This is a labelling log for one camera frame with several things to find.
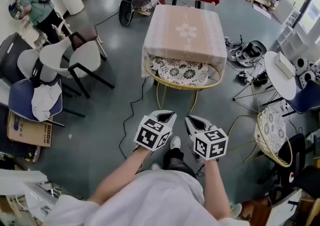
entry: white cube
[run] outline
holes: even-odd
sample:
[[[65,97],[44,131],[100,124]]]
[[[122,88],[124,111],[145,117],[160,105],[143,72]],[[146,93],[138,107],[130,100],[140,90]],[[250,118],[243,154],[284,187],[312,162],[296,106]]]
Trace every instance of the white cube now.
[[[205,160],[224,156],[227,152],[228,136],[222,129],[212,129],[193,136],[193,150]]]
[[[170,127],[144,116],[134,142],[151,151],[156,151],[166,144],[171,132]]]

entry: white speaker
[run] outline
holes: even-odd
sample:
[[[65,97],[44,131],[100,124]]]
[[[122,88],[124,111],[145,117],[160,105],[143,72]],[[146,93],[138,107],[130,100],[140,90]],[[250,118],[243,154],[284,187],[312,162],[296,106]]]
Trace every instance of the white speaker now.
[[[299,76],[299,81],[301,84],[301,87],[304,89],[307,85],[307,82],[309,80],[315,81],[316,80],[316,75],[312,71],[306,71],[302,75]]]
[[[297,76],[303,74],[308,69],[308,61],[305,58],[297,58],[293,61],[295,74]]]

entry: white t-shirt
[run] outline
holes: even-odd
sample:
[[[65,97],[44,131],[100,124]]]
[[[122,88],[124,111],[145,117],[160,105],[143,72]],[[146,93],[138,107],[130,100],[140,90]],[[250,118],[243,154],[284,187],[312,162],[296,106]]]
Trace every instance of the white t-shirt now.
[[[62,195],[43,226],[250,226],[246,221],[217,221],[204,207],[199,182],[169,170],[148,170],[102,206]]]

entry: gray floor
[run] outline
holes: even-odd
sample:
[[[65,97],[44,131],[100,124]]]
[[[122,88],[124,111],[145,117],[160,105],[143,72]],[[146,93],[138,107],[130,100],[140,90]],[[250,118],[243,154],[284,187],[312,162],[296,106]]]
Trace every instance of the gray floor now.
[[[120,0],[88,0],[85,10],[70,17],[68,22],[75,31],[88,22],[98,24],[118,10]],[[203,8],[218,13],[223,33],[237,42],[240,34],[243,39],[260,40],[269,48],[280,34],[282,26],[252,9],[252,5],[243,0],[220,0],[215,7],[203,4]],[[73,193],[89,196],[99,182],[117,166],[124,158],[118,144],[123,137],[123,121],[131,114],[130,102],[141,96],[143,78],[141,78],[141,53],[145,35],[151,17],[135,15],[130,27],[120,26],[117,16],[97,26],[103,40],[103,47],[108,60],[102,62],[98,73],[116,86],[114,90],[91,79],[85,79],[85,86],[91,99],[81,97],[64,98],[64,106],[86,115],[78,118],[61,113],[55,120],[66,124],[66,128],[54,128],[52,147],[43,149],[39,162],[34,169],[41,170],[48,178],[67,188]],[[210,120],[217,127],[228,132],[232,123],[239,115],[248,115],[250,111],[233,101],[233,96],[243,88],[236,80],[237,72],[226,65],[223,82],[216,88],[201,91],[194,115]],[[75,86],[72,80],[65,80]],[[134,104],[135,115],[127,124],[127,138],[121,148],[130,155],[133,148],[133,137],[137,126],[144,115],[157,110],[155,87],[152,80],[147,79],[143,94],[144,99]],[[260,103],[267,101],[270,95],[261,95]],[[190,152],[190,140],[187,136],[184,117],[187,115],[192,98],[191,92],[168,89],[165,108],[178,114],[174,126],[174,135],[182,139],[182,151],[185,161],[194,169],[195,163]],[[247,104],[254,104],[251,98]],[[297,128],[302,127],[304,133],[318,129],[319,121],[316,114],[292,115],[291,121]],[[232,149],[253,140],[255,122],[245,118],[234,128],[229,139],[228,148]],[[295,130],[287,121],[287,135],[295,135]],[[262,157],[243,164],[251,153],[254,145],[250,144],[227,152],[219,162],[220,172],[231,201],[244,201],[269,190],[271,182],[265,185],[256,184],[257,179],[266,172],[272,163]],[[148,169],[153,162],[162,163],[162,155],[168,147],[157,151],[144,164]]]

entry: black and white floral fabric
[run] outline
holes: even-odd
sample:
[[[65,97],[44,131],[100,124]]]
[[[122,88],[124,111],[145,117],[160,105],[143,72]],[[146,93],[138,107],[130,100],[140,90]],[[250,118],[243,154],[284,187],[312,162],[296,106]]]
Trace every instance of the black and white floral fabric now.
[[[158,58],[158,73],[169,82],[203,86],[208,81],[208,65],[197,62]]]
[[[263,135],[264,139],[268,142],[271,150],[274,153],[278,153],[278,151],[281,149],[281,147],[287,140],[285,134],[286,123],[284,122],[280,112],[278,112],[273,107],[268,106],[258,117],[258,122],[261,128],[261,132],[259,131],[257,123],[255,126],[254,137],[257,142],[263,143],[262,151],[268,152],[268,148],[264,144],[264,140],[262,139]]]

